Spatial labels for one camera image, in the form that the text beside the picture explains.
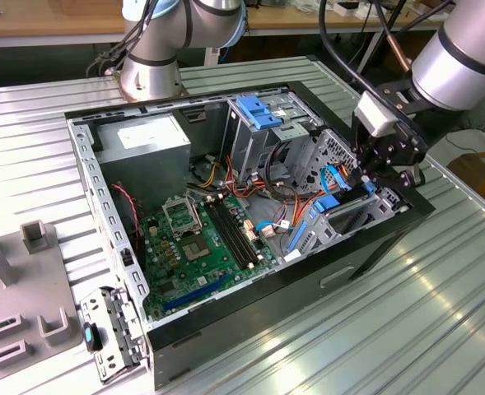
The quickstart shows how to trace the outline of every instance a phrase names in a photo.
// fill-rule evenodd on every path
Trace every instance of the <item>open computer tower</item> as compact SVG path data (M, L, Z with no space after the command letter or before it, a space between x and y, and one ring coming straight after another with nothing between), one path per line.
M82 301L104 383L181 377L371 270L433 210L349 185L352 132L297 81L66 117L115 279Z

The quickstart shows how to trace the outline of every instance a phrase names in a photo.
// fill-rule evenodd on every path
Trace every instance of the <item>metal workbench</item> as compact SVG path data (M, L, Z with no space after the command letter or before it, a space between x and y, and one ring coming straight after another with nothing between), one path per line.
M307 58L182 77L192 93L301 80L346 122L357 100ZM112 276L62 113L123 102L110 78L0 88L0 235L53 222L76 301ZM485 207L432 162L420 191L436 211L372 272L160 393L485 393ZM80 344L0 381L0 394L137 394L150 380L136 369L102 387Z

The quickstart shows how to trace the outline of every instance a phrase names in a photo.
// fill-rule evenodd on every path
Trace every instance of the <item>yellow wire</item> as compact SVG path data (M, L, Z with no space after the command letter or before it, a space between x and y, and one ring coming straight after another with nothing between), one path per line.
M213 180L215 179L215 171L217 170L217 167L218 163L214 162L211 166L211 175L209 175L208 180L204 184L199 185L200 188L207 188L209 185L212 184Z

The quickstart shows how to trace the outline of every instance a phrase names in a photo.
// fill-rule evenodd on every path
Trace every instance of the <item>blue drive bay bracket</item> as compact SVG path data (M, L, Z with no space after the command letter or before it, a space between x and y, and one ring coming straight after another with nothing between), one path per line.
M236 99L236 103L258 130L273 128L282 124L282 120L274 117L268 106L260 101L257 96L241 96Z

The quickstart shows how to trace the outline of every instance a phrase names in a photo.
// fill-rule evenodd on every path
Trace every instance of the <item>motherboard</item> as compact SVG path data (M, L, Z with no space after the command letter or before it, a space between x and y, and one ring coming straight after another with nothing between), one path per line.
M151 289L146 313L159 319L272 271L278 262L264 241L248 233L248 223L233 196L215 202L179 197L144 218Z

